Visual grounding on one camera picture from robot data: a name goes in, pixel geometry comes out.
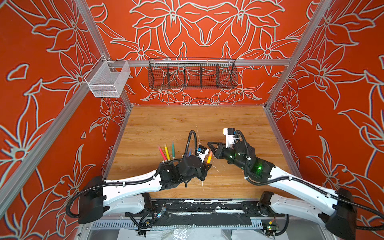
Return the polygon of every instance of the teal marker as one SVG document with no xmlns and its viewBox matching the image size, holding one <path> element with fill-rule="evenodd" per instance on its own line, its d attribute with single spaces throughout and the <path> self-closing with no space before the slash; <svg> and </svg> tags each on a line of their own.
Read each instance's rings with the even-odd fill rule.
<svg viewBox="0 0 384 240">
<path fill-rule="evenodd" d="M 175 159 L 176 156 L 175 156 L 175 142 L 172 141 L 172 159 Z"/>
</svg>

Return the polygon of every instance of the wooden table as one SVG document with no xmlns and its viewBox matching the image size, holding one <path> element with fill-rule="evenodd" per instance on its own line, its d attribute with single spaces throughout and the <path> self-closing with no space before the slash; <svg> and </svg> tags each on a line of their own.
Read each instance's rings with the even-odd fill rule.
<svg viewBox="0 0 384 240">
<path fill-rule="evenodd" d="M 157 145 L 164 142 L 176 158 L 184 153 L 190 130 L 195 130 L 198 145 L 225 142 L 223 128 L 234 127 L 243 132 L 247 142 L 256 149 L 256 156 L 289 172 L 288 165 L 273 135 L 262 107 L 239 106 L 135 106 L 132 109 L 108 179 L 116 180 L 141 175 L 157 169 L 163 160 Z M 152 198 L 218 198 L 258 199 L 263 191 L 291 197 L 269 186 L 253 186 L 244 180 L 243 171 L 228 165 L 224 159 L 212 158 L 212 168 L 204 183 L 197 178 L 185 188 L 151 193 Z"/>
</svg>

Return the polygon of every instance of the white mesh basket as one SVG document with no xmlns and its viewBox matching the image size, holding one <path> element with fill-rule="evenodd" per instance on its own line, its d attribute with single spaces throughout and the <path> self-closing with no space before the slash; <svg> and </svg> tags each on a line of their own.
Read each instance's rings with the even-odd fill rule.
<svg viewBox="0 0 384 240">
<path fill-rule="evenodd" d="M 128 62 L 125 62 L 120 72 L 112 72 L 108 66 L 108 61 L 105 58 L 103 59 L 103 57 L 101 59 L 101 61 L 95 64 L 95 66 L 100 65 L 99 68 L 93 69 L 96 73 L 89 74 L 85 78 L 88 87 L 95 97 L 118 98 L 131 73 Z"/>
</svg>

